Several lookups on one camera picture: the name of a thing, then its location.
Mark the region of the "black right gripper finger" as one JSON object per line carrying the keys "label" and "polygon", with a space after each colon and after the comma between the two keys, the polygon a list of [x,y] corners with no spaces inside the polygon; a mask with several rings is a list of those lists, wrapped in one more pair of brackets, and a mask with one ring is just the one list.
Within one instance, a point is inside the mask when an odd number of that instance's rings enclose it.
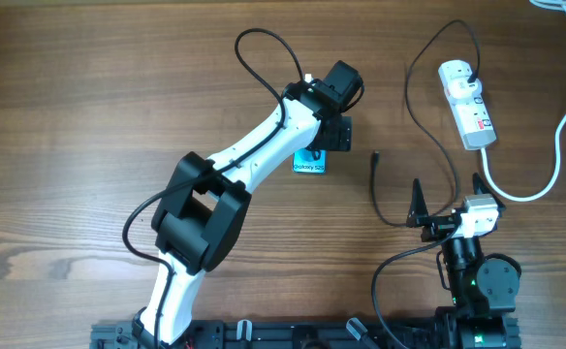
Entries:
{"label": "black right gripper finger", "polygon": [[406,226],[409,228],[422,227],[427,225],[428,220],[429,213],[427,211],[423,189],[420,180],[415,178],[412,184],[412,198],[406,219]]}
{"label": "black right gripper finger", "polygon": [[489,194],[497,203],[497,210],[504,211],[506,209],[505,205],[501,200],[487,187],[486,182],[481,178],[478,173],[472,174],[472,184],[473,190],[476,195]]}

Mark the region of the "blue Samsung Galaxy smartphone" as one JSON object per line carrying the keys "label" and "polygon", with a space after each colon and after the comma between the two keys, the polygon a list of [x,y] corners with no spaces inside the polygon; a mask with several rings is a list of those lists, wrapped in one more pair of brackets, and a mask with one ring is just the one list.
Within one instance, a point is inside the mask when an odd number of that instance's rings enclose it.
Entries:
{"label": "blue Samsung Galaxy smartphone", "polygon": [[325,150],[300,149],[294,153],[293,171],[298,174],[323,175],[327,168]]}

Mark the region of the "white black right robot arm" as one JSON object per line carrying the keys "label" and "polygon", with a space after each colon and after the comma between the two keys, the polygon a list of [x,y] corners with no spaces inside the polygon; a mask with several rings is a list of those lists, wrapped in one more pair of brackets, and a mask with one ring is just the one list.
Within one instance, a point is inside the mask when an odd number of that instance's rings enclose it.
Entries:
{"label": "white black right robot arm", "polygon": [[406,221],[422,230],[423,242],[437,242],[436,261],[442,287],[452,306],[435,311],[433,342],[438,348],[515,349],[522,346],[516,310],[522,274],[513,258],[482,251],[481,238],[497,230],[505,205],[473,175],[474,193],[444,216],[428,213],[418,179],[413,180]]}

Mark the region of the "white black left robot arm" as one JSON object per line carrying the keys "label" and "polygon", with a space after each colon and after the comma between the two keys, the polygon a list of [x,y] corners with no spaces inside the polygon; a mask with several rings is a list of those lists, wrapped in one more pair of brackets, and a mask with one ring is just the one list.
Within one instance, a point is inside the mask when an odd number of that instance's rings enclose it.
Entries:
{"label": "white black left robot arm", "polygon": [[234,145],[207,158],[195,152],[181,158],[153,199],[160,268],[148,306],[133,321],[141,347],[178,343],[205,274],[233,249],[253,192],[279,165],[301,149],[350,149],[352,123],[345,112],[362,91],[360,73],[338,61],[324,79],[289,84],[272,114]]}

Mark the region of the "white charger plug adapter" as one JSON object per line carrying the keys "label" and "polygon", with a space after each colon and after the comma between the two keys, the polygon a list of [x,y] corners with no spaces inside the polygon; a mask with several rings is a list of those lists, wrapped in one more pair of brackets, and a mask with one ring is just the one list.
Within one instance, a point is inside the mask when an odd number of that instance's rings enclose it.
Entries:
{"label": "white charger plug adapter", "polygon": [[478,79],[470,82],[468,78],[456,78],[447,83],[445,94],[447,100],[456,105],[474,100],[481,95],[482,90],[482,84]]}

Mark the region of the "white power strip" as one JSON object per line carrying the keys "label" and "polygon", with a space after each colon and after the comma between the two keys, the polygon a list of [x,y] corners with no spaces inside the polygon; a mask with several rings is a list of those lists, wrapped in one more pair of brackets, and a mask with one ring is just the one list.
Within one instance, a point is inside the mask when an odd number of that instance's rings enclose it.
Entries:
{"label": "white power strip", "polygon": [[[438,74],[444,93],[445,87],[451,79],[470,79],[472,73],[472,68],[465,61],[451,60],[443,63],[438,69]],[[448,100],[447,102],[454,115],[457,130],[466,150],[480,150],[497,140],[482,93],[474,100],[463,104],[453,105]]]}

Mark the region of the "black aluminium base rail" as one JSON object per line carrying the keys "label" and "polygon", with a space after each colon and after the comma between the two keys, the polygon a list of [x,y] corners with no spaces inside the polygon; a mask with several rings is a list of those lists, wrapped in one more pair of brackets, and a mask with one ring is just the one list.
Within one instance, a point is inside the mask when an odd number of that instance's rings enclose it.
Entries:
{"label": "black aluminium base rail", "polygon": [[347,322],[194,321],[174,343],[161,348],[302,349],[302,348],[476,348],[519,349],[518,320],[509,317],[458,321],[449,315],[411,318],[389,323],[357,318]]}

